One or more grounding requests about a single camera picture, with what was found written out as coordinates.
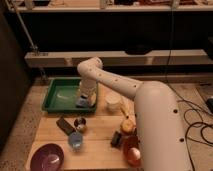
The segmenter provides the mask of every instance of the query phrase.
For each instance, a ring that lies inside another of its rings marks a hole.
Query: tray rim
[[[46,103],[48,100],[48,97],[50,95],[50,91],[51,88],[53,87],[53,84],[55,81],[57,80],[79,80],[81,81],[81,77],[56,77],[53,78],[50,82],[50,85],[48,86],[47,92],[45,94],[45,98],[43,100],[43,104],[42,104],[42,110],[48,112],[48,114],[55,114],[55,113],[66,113],[66,114],[77,114],[77,113],[87,113],[87,114],[91,114],[91,113],[95,113],[96,108],[97,108],[97,100],[98,100],[98,86],[96,89],[96,94],[97,94],[97,98],[96,98],[96,103],[94,105],[94,107],[92,108],[76,108],[76,109],[60,109],[60,108],[50,108],[50,107],[46,107]]]

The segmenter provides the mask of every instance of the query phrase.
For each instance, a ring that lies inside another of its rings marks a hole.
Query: brown bowl
[[[141,154],[138,147],[138,137],[132,135],[123,142],[123,155],[125,160],[134,167],[141,166]]]

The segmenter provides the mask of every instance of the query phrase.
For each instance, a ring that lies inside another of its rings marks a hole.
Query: speckled floor
[[[46,86],[31,87],[0,157],[1,171],[24,171],[40,121]]]

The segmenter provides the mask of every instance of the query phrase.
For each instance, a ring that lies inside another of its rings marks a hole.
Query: white cup
[[[116,112],[121,107],[121,96],[117,93],[110,92],[105,97],[107,109],[110,112]]]

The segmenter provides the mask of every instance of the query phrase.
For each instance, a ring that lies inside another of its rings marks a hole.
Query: purple bowl
[[[31,171],[58,171],[63,163],[64,153],[57,144],[46,144],[40,147],[30,162]]]

